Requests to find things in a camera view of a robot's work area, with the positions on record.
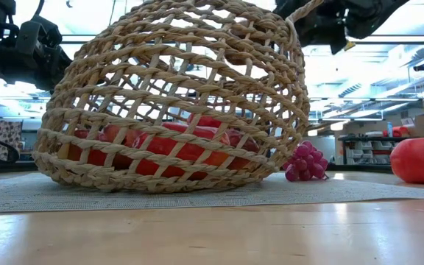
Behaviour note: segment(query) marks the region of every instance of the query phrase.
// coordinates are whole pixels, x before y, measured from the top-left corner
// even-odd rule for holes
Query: wooden table
[[[424,200],[0,215],[0,264],[424,265]]]

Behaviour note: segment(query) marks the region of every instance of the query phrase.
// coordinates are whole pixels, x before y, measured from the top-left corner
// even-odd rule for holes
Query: wicker basket
[[[38,130],[38,168],[61,184],[102,190],[177,192],[262,181],[292,156],[308,126],[293,22],[321,2],[310,1],[286,20],[241,0],[155,0],[132,8],[84,44],[66,69]],[[186,72],[191,65],[207,76]],[[194,119],[184,133],[161,126],[166,119],[185,124],[189,113]],[[222,123],[211,140],[191,133],[201,116]],[[108,124],[122,128],[116,139],[96,140]],[[242,149],[243,141],[236,148],[219,142],[230,128],[254,138],[259,152]],[[78,129],[89,129],[87,138],[75,137]],[[128,129],[150,136],[139,148],[125,146]],[[169,155],[155,154],[146,150],[154,137],[177,143]],[[176,158],[186,143],[204,149],[199,159]],[[82,149],[79,161],[68,159],[70,146]],[[93,150],[107,154],[103,166],[87,163]],[[229,156],[220,166],[203,163],[212,151]],[[132,159],[128,169],[113,166],[117,155]],[[235,158],[250,162],[228,169]],[[158,170],[137,174],[143,159]],[[162,177],[169,166],[185,173]],[[207,177],[192,180],[194,172]]]

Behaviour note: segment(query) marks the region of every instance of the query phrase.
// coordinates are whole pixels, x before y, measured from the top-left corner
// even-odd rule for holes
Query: basket handle
[[[310,0],[309,3],[305,4],[303,7],[295,10],[289,17],[286,18],[288,23],[295,23],[299,19],[307,16],[312,10],[320,6],[325,0]]]

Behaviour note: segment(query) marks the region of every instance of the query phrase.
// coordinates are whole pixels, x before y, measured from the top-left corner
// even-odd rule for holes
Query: ceiling
[[[70,8],[66,0],[45,0],[41,15],[56,23],[66,38],[70,38],[69,35],[89,35],[83,37],[89,39],[141,2],[142,0],[71,0]],[[248,2],[269,10],[275,8],[272,0]],[[32,17],[38,0],[16,0],[16,3],[18,8],[14,21],[20,25]],[[411,0],[394,13],[374,35],[378,36],[379,42],[391,44],[373,44],[372,37],[369,37],[364,44],[358,44],[336,55],[331,55],[328,46],[307,46],[303,49],[309,96],[315,98],[311,105],[314,118],[347,117],[355,112],[353,117],[371,116],[373,113],[365,114],[373,112],[373,109],[382,110],[400,105],[400,102],[375,105],[370,98],[408,97],[412,100],[414,97],[424,96],[424,71],[413,70],[413,66],[424,63],[424,46],[396,44],[402,38],[407,40],[421,38],[410,37],[412,35],[424,35],[424,0]],[[71,57],[79,47],[76,44],[63,44],[63,49]],[[49,96],[29,84],[3,84],[0,82],[0,95],[6,97],[30,99],[34,95]]]

